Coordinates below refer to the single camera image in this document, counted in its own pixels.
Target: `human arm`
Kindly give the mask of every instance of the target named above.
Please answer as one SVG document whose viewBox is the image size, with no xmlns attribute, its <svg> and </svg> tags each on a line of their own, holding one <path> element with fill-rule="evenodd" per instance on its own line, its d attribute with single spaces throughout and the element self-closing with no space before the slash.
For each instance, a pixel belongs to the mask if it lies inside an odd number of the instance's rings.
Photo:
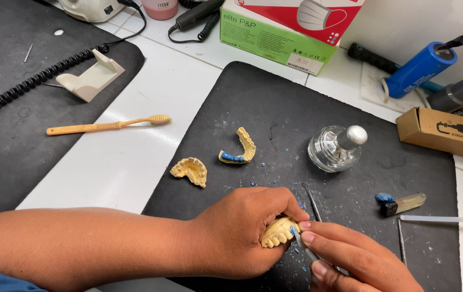
<svg viewBox="0 0 463 292">
<path fill-rule="evenodd" d="M 310 265 L 311 292 L 423 292 L 390 250 L 363 233 L 335 223 L 303 221 L 299 225 L 309 249 L 352 276 L 317 260 Z"/>
<path fill-rule="evenodd" d="M 286 188 L 236 189 L 193 220 L 106 208 L 0 213 L 0 272 L 51 291 L 83 291 L 145 277 L 259 276 L 287 244 L 261 248 L 284 212 L 308 220 Z"/>
</svg>

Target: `hand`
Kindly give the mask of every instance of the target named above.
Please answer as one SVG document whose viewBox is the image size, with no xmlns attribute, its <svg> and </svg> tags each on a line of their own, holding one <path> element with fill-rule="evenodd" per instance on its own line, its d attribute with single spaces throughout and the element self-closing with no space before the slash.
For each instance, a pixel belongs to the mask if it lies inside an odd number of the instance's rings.
<svg viewBox="0 0 463 292">
<path fill-rule="evenodd" d="M 266 225 L 284 213 L 296 221 L 309 220 L 287 188 L 235 189 L 193 220 L 202 237 L 201 275 L 230 279 L 264 274 L 288 249 L 289 241 L 262 248 Z"/>
<path fill-rule="evenodd" d="M 334 223 L 300 222 L 301 238 L 329 263 L 311 264 L 311 292 L 423 292 L 404 264 L 388 249 L 363 233 Z"/>
</svg>

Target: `dental stone model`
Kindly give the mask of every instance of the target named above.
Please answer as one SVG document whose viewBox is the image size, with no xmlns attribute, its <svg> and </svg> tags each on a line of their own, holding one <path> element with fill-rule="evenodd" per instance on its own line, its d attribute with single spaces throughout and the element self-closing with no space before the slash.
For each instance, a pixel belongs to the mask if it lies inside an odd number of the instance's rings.
<svg viewBox="0 0 463 292">
<path fill-rule="evenodd" d="M 219 153 L 219 160 L 225 163 L 234 163 L 234 164 L 245 164 L 250 162 L 255 156 L 255 151 L 257 146 L 251 141 L 248 132 L 244 130 L 243 127 L 240 127 L 237 130 L 237 135 L 239 135 L 240 142 L 242 147 L 244 147 L 244 154 L 239 156 L 233 156 L 227 152 L 221 150 Z"/>
<path fill-rule="evenodd" d="M 300 232 L 300 227 L 289 216 L 283 216 L 281 218 L 276 218 L 266 227 L 266 231 L 262 234 L 261 244 L 262 247 L 272 248 L 278 246 L 280 243 L 286 243 L 287 240 L 293 238 L 291 233 L 291 226 L 293 226 L 298 232 Z"/>
<path fill-rule="evenodd" d="M 197 158 L 189 157 L 179 161 L 170 173 L 175 177 L 187 176 L 195 185 L 206 187 L 206 174 L 208 171 L 204 164 Z"/>
</svg>

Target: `face mask illustration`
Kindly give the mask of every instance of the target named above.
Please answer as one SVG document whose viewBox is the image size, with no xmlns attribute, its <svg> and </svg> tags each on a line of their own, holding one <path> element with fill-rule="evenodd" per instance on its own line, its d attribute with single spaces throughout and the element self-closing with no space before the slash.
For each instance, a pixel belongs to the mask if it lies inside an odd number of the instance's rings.
<svg viewBox="0 0 463 292">
<path fill-rule="evenodd" d="M 345 13 L 345 17 L 338 23 L 326 27 L 327 18 L 333 11 L 343 11 L 343 13 Z M 347 13 L 345 10 L 331 10 L 313 0 L 304 0 L 302 3 L 300 3 L 298 12 L 296 14 L 296 21 L 298 24 L 300 24 L 302 28 L 311 31 L 320 31 L 331 28 L 344 21 L 345 18 L 347 18 Z"/>
</svg>

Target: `barcode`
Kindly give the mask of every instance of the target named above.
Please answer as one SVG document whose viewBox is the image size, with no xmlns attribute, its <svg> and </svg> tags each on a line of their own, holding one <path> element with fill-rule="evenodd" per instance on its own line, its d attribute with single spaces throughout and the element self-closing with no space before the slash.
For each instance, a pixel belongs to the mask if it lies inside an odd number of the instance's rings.
<svg viewBox="0 0 463 292">
<path fill-rule="evenodd" d="M 294 68 L 297 68 L 297 69 L 300 69 L 300 70 L 304 70 L 305 72 L 309 72 L 309 69 L 305 69 L 304 67 L 300 67 L 300 66 L 295 65 L 295 64 L 287 63 L 287 65 L 289 65 L 291 67 L 294 67 Z"/>
</svg>

